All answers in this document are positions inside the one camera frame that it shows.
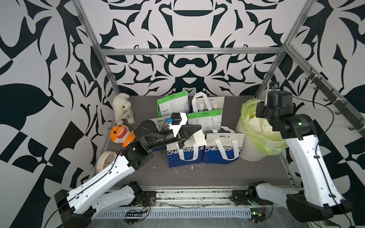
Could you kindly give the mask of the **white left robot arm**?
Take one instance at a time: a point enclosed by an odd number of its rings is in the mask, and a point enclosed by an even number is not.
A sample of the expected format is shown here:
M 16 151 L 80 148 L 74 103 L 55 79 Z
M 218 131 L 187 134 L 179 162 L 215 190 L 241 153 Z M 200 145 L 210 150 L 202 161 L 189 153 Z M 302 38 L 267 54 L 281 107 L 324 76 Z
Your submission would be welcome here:
M 138 205 L 144 192 L 135 181 L 118 191 L 107 191 L 152 159 L 154 148 L 171 143 L 183 146 L 201 128 L 200 125 L 173 121 L 168 128 L 159 131 L 152 120 L 143 121 L 134 130 L 135 139 L 120 150 L 115 161 L 81 186 L 55 194 L 63 227 L 86 228 L 93 219 L 109 210 Z

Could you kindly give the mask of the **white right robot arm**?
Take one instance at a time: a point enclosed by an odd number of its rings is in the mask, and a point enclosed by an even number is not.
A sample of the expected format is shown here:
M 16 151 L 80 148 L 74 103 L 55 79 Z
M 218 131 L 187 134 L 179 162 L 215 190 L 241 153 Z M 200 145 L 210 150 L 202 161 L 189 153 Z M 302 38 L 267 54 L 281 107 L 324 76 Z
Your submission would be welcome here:
M 296 114 L 292 93 L 270 90 L 266 101 L 256 107 L 256 117 L 264 118 L 273 131 L 280 132 L 293 153 L 304 189 L 290 191 L 265 181 L 251 183 L 245 196 L 232 195 L 231 200 L 249 202 L 270 201 L 286 208 L 299 222 L 322 221 L 335 215 L 352 212 L 351 202 L 342 198 L 329 174 L 319 148 L 319 138 L 313 120 Z

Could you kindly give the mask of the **white receipt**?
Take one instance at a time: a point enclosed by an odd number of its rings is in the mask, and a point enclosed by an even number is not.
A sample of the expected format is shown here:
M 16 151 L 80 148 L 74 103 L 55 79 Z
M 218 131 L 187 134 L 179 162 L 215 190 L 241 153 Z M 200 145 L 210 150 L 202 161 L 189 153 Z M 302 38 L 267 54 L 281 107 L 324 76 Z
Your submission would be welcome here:
M 205 134 L 202 130 L 199 130 L 199 131 L 195 132 L 193 134 L 193 138 L 194 138 L 196 146 L 201 147 L 201 146 L 206 146 L 207 145 L 207 142 L 206 142 L 206 139 L 205 139 Z

